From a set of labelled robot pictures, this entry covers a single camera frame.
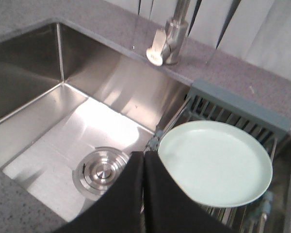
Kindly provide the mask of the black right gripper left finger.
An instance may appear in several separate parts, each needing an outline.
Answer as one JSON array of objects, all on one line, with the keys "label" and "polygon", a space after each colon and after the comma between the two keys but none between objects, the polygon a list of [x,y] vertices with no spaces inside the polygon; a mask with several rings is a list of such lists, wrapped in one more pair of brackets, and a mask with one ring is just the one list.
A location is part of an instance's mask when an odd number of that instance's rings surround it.
[{"label": "black right gripper left finger", "polygon": [[140,233],[144,154],[131,153],[120,176],[106,193],[56,233]]}]

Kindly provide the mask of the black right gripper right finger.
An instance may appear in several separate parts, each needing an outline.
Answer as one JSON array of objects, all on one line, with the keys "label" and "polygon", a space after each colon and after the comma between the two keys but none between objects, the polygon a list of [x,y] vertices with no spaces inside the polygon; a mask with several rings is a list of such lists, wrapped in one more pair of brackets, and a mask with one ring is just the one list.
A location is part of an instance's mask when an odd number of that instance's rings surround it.
[{"label": "black right gripper right finger", "polygon": [[170,176],[157,152],[145,153],[147,233],[234,233],[189,198]]}]

